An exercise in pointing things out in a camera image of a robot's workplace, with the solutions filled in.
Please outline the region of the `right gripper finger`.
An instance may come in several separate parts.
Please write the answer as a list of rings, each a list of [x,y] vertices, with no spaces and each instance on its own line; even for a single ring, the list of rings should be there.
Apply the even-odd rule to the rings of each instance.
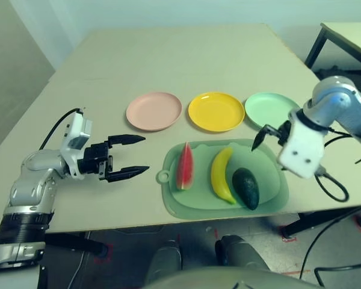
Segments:
[[[269,125],[263,126],[256,134],[251,150],[257,149],[265,139],[265,136],[269,133]]]

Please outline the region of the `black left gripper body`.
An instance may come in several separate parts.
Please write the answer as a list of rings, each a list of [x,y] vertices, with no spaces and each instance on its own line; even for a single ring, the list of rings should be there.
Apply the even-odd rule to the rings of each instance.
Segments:
[[[100,180],[107,180],[113,169],[113,157],[109,154],[111,148],[108,140],[86,148],[83,158],[78,160],[79,172],[95,174]]]

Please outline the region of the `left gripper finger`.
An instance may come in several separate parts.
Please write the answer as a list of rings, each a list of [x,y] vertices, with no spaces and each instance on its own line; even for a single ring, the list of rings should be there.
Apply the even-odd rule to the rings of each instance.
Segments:
[[[145,140],[145,137],[140,135],[131,135],[131,134],[122,134],[122,135],[111,135],[108,136],[108,147],[111,148],[113,145],[121,144],[121,145],[131,145],[134,143],[138,143],[139,141]]]
[[[118,172],[109,172],[106,175],[106,180],[108,182],[117,182],[126,179],[133,178],[146,170],[148,170],[149,166],[132,166],[132,167],[125,167],[120,169]]]

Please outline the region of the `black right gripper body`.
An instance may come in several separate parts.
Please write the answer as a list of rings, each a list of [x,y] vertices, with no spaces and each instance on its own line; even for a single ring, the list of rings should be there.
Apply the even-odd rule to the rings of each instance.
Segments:
[[[290,135],[291,131],[291,122],[289,120],[286,120],[283,122],[277,129],[273,128],[272,126],[267,126],[267,131],[269,135],[273,135],[278,138],[277,143],[280,146],[284,146],[286,142],[288,141],[288,137]]]

